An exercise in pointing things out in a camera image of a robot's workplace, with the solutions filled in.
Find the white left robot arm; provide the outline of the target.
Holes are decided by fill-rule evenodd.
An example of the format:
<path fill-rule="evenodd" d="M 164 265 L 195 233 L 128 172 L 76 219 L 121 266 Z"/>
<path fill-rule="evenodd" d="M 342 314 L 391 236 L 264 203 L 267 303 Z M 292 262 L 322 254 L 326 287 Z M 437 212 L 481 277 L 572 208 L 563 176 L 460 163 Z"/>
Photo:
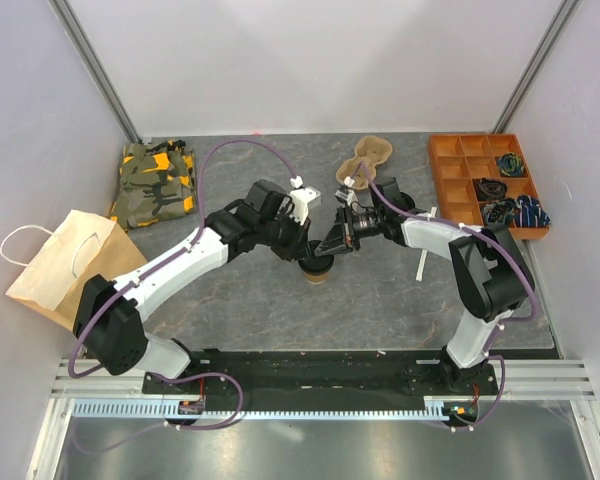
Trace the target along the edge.
<path fill-rule="evenodd" d="M 255 182 L 243 199 L 209 214 L 180 243 L 126 274 L 91 277 L 82 290 L 73 333 L 113 376 L 134 368 L 164 377 L 178 393 L 199 382 L 192 353 L 176 340 L 148 333 L 144 324 L 169 298 L 203 275 L 262 245 L 285 261 L 309 255 L 309 212 L 320 193 L 309 186 L 285 191 Z"/>

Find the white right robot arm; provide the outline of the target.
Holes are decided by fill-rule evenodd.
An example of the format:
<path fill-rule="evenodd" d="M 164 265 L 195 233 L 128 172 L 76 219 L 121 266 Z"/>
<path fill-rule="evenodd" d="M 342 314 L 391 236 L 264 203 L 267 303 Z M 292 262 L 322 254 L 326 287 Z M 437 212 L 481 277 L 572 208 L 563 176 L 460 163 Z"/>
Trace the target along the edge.
<path fill-rule="evenodd" d="M 472 368 L 484 362 L 497 333 L 508 322 L 534 319 L 540 304 L 535 282 L 509 229 L 498 223 L 465 225 L 415 207 L 395 179 L 371 183 L 372 204 L 354 206 L 341 187 L 335 222 L 313 256 L 335 257 L 360 249 L 364 238 L 381 235 L 402 247 L 420 249 L 451 262 L 464 312 L 443 349 L 438 381 L 447 392 L 463 392 L 474 381 Z"/>

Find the brown paper coffee cup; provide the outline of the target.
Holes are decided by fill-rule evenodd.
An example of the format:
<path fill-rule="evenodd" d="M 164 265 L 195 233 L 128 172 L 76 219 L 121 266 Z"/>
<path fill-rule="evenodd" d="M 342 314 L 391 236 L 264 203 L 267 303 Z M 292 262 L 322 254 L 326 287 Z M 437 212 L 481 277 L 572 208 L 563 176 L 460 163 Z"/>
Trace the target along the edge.
<path fill-rule="evenodd" d="M 311 284 L 321 284 L 329 277 L 330 269 L 307 269 L 300 267 L 305 279 Z"/>

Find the black plastic cup lid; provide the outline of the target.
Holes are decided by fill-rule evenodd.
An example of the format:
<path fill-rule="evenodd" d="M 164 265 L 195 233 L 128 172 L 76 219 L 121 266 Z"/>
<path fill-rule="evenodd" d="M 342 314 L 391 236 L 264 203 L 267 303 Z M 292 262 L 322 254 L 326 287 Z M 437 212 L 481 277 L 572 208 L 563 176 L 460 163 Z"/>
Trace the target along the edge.
<path fill-rule="evenodd" d="M 302 259 L 298 260 L 299 267 L 307 269 L 330 269 L 334 265 L 333 255 L 317 256 L 315 251 L 320 245 L 320 240 L 310 240 L 307 246 L 307 253 Z"/>

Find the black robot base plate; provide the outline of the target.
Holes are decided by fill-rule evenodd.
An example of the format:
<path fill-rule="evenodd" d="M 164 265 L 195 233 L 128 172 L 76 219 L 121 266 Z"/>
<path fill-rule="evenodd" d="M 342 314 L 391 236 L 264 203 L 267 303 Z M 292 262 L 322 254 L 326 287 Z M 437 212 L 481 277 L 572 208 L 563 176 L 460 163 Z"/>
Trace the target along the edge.
<path fill-rule="evenodd" d="M 364 392 L 393 389 L 420 397 L 498 392 L 494 368 L 486 359 L 461 369 L 436 350 L 195 351 L 184 374 L 208 372 L 234 377 L 245 393 L 332 387 Z"/>

